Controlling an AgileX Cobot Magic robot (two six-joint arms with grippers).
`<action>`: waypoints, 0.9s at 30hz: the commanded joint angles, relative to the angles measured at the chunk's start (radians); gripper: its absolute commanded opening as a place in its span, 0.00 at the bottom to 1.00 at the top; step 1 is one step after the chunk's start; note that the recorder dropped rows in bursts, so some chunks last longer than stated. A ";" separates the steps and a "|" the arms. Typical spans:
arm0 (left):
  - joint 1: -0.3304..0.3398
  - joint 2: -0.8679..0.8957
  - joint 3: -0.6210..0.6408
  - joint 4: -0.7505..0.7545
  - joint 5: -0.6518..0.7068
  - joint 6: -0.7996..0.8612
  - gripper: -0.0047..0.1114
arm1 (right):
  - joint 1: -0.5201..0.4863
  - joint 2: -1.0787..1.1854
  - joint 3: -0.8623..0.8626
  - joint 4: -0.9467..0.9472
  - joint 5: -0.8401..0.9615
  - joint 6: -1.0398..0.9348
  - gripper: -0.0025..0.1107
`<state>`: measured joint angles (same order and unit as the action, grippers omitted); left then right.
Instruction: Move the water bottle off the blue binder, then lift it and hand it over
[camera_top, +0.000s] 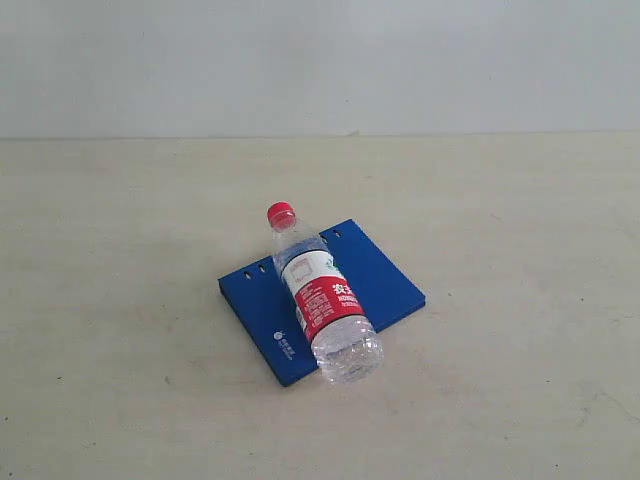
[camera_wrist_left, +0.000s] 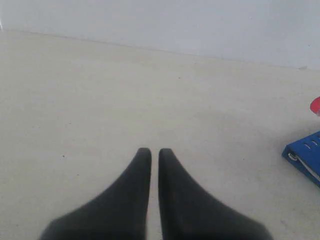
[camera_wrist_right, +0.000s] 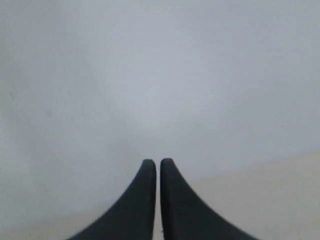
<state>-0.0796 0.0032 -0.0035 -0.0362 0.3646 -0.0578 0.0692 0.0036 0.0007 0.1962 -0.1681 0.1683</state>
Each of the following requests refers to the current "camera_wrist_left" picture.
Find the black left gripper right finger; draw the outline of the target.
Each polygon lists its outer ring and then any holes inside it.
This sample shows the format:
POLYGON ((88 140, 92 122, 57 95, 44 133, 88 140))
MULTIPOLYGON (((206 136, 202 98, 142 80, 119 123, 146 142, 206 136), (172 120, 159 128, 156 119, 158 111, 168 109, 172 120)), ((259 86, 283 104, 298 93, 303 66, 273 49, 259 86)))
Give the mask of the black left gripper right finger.
POLYGON ((158 155, 158 199, 164 240, 271 240, 261 223, 223 204, 184 169, 170 148, 158 155))

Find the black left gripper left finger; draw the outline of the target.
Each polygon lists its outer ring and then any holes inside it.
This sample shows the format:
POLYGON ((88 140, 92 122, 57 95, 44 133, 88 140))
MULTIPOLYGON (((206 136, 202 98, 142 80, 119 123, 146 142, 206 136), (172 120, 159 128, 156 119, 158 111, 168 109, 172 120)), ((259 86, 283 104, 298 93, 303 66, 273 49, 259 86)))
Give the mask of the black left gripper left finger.
POLYGON ((152 155, 139 148, 119 178, 96 198, 53 220, 42 240, 144 240, 152 155))

